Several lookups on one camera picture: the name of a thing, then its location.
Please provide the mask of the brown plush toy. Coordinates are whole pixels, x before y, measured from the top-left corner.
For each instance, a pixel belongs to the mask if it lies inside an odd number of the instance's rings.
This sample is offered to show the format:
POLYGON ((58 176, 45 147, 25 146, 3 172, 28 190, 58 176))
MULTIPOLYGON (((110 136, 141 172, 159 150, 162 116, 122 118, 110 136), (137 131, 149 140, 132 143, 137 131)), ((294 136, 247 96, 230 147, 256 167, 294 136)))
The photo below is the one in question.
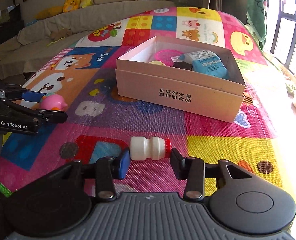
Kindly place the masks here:
POLYGON ((56 42, 62 38, 69 37, 72 34, 73 33, 70 29, 62 28, 62 29, 59 29, 58 31, 52 31, 50 34, 50 39, 52 39, 52 41, 56 42))

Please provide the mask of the colourful cartoon play mat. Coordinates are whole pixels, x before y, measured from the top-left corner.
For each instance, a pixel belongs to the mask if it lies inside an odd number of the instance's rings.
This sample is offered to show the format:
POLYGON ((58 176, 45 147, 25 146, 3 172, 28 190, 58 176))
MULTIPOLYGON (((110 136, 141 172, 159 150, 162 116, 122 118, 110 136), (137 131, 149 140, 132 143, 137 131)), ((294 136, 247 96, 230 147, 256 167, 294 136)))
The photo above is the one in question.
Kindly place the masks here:
POLYGON ((16 191, 63 164, 117 154, 134 136, 161 137, 184 156, 228 159, 296 197, 296 139, 286 139, 292 111, 280 73, 269 66, 234 16, 203 8, 144 12, 102 27, 64 50, 27 87, 56 92, 68 119, 36 135, 11 134, 0 154, 0 182, 16 191), (118 94, 117 58, 155 36, 213 44, 234 55, 246 84, 232 123, 118 94))

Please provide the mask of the black window frame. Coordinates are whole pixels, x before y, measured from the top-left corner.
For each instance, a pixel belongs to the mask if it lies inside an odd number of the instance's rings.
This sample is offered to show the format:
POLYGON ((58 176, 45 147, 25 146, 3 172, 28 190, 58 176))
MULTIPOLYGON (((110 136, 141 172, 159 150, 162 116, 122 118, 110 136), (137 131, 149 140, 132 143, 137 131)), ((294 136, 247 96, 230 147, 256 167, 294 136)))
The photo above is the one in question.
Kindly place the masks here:
POLYGON ((286 68, 296 48, 296 0, 278 0, 278 16, 270 52, 286 68))

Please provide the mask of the beige sofa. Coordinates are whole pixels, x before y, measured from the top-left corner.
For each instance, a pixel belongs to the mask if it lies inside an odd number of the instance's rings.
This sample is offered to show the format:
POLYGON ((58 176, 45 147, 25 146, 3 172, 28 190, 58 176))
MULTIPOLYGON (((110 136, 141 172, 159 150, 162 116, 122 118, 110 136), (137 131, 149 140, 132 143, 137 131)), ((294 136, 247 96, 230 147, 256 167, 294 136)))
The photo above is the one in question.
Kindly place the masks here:
POLYGON ((171 0, 92 0, 88 7, 37 21, 0 44, 0 80, 38 71, 87 32, 142 12, 177 6, 171 0))

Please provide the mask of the yellow plush cushion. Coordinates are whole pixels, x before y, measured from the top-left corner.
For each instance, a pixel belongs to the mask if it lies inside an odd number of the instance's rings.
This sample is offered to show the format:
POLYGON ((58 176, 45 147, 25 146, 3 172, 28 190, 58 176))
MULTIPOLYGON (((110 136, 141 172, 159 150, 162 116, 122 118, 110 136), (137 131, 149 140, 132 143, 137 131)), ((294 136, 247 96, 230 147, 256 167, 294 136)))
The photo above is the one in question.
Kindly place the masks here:
POLYGON ((47 8, 40 11, 34 16, 34 18, 36 20, 44 20, 46 18, 50 18, 58 14, 61 14, 62 12, 63 12, 63 6, 55 6, 55 7, 47 8))

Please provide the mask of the white yogurt drink bottle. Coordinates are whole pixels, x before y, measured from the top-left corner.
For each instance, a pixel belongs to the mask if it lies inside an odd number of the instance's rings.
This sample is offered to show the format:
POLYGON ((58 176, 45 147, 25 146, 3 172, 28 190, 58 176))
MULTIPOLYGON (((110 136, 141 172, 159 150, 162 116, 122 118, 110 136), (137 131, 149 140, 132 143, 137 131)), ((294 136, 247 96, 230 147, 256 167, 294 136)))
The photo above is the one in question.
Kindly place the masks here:
POLYGON ((130 140, 130 158, 134 161, 165 159, 170 157, 170 153, 171 140, 168 138, 132 137, 130 140))

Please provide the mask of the yellow pudding toy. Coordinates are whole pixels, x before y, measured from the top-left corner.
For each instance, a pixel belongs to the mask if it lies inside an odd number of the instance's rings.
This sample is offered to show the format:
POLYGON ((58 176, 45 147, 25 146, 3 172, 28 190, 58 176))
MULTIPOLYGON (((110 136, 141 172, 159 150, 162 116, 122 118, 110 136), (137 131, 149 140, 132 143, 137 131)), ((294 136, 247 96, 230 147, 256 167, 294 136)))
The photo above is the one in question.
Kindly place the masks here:
MULTIPOLYGON (((167 66, 166 64, 164 64, 161 61, 151 61, 149 62, 149 64, 156 64, 156 65, 160 65, 160 66, 167 66)), ((175 67, 175 68, 179 68, 179 69, 185 69, 185 70, 192 70, 192 64, 186 63, 186 62, 174 62, 173 64, 170 65, 170 67, 175 67)))

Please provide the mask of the green hanging towel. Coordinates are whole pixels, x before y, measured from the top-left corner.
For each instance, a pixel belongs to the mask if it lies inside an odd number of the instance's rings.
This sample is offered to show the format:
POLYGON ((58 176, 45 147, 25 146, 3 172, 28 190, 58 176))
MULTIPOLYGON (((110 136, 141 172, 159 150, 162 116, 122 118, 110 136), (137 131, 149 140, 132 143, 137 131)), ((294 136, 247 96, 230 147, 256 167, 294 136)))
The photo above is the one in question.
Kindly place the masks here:
POLYGON ((267 36, 267 0, 247 0, 246 16, 249 31, 263 49, 267 36))

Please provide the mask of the pink plastic toy net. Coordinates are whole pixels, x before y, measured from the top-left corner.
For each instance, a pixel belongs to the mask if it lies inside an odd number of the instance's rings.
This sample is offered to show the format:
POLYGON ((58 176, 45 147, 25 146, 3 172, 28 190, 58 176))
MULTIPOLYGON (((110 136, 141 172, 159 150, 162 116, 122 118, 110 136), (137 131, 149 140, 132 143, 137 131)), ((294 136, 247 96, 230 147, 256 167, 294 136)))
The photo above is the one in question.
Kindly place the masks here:
POLYGON ((181 56, 183 53, 178 50, 173 49, 163 49, 159 50, 154 54, 154 57, 157 61, 162 62, 166 66, 173 66, 173 57, 181 56))

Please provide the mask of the blue white wipes packet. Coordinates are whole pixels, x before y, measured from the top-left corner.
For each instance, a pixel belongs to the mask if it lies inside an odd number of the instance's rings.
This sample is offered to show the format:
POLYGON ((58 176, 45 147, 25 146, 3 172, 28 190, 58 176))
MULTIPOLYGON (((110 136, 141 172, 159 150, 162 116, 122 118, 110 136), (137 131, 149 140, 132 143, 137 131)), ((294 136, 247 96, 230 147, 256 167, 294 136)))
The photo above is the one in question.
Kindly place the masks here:
POLYGON ((228 79, 227 68, 217 54, 210 50, 199 50, 182 54, 179 59, 192 65, 192 70, 201 74, 228 79))

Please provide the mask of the pink pig toy figure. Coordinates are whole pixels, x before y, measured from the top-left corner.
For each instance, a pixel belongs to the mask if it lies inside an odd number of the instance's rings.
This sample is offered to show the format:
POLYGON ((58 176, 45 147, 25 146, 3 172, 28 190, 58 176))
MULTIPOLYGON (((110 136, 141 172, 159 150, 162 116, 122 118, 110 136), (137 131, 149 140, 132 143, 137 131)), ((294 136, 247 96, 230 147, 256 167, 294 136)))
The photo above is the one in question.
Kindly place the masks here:
POLYGON ((49 93, 42 96, 39 106, 40 109, 64 111, 68 105, 61 95, 49 93))

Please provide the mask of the orange yellow plush backpack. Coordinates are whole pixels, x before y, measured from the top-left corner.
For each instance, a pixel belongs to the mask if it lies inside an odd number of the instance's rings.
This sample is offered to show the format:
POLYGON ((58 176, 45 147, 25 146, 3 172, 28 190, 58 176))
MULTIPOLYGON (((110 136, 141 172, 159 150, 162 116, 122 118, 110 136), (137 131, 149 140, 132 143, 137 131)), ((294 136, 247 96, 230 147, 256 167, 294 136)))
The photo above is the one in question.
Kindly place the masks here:
POLYGON ((63 5, 63 12, 70 12, 79 9, 81 0, 66 0, 63 5))

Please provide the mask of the pink cardboard box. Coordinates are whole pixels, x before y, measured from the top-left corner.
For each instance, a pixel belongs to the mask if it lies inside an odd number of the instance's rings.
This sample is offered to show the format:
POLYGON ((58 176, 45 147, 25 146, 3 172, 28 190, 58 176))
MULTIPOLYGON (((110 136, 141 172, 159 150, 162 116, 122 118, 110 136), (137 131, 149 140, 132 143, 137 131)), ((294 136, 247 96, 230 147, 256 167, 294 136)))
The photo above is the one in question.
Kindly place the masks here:
POLYGON ((117 58, 120 96, 151 102, 232 123, 244 100, 246 84, 229 49, 174 37, 155 36, 117 58), (181 53, 213 51, 228 70, 227 80, 192 70, 152 64, 163 49, 181 53))

